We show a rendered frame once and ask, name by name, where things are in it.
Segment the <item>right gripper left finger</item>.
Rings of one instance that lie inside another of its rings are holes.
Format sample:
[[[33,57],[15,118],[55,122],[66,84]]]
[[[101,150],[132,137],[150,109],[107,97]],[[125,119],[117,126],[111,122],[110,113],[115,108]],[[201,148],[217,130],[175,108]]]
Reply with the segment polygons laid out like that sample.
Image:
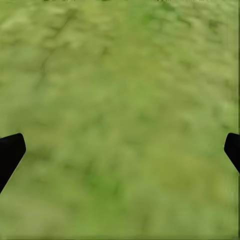
[[[22,133],[0,138],[0,193],[25,153],[26,144]]]

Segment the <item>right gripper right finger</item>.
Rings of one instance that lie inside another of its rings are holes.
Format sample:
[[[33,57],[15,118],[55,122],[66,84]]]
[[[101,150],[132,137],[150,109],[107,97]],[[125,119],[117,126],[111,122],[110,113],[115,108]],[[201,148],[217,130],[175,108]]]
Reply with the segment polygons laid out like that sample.
[[[224,151],[240,173],[240,135],[228,133]]]

